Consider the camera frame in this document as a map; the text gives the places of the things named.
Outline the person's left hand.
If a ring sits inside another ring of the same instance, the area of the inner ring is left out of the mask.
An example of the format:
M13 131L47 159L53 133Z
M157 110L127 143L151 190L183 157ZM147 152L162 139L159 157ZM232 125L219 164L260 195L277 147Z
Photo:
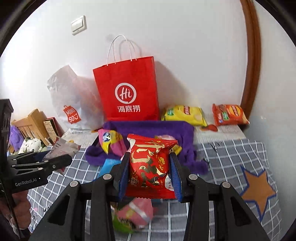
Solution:
M28 190L25 190L13 194L13 199L16 202L14 213L20 230L28 228L31 223L31 204L27 199L28 192ZM9 210L8 203L4 198L1 198L1 213L15 226L16 221L13 219L12 212Z

